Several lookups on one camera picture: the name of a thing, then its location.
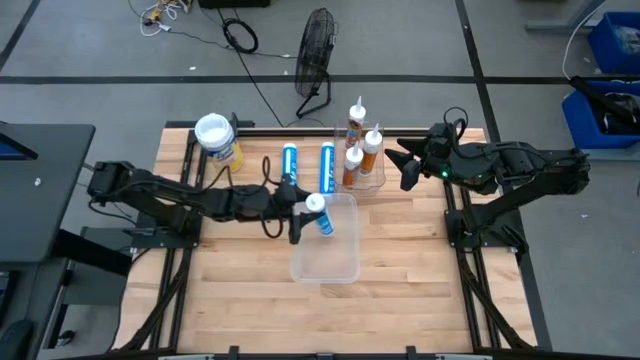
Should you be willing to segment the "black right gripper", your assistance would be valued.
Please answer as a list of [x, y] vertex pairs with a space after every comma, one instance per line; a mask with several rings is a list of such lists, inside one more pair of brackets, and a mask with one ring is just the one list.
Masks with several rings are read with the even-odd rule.
[[473, 178], [473, 144], [429, 145], [428, 137], [398, 138], [397, 144], [409, 153], [385, 149], [384, 153], [401, 172], [400, 189], [410, 191], [419, 176], [449, 181], [471, 181]]

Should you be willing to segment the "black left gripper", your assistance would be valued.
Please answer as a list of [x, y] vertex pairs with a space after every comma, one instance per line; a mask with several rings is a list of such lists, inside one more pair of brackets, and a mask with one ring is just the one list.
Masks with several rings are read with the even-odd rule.
[[282, 181], [275, 189], [272, 198], [282, 218], [289, 218], [289, 243], [298, 244], [304, 226], [321, 217], [320, 213], [299, 213], [293, 215], [296, 203], [305, 202], [312, 193], [300, 189], [288, 181]]

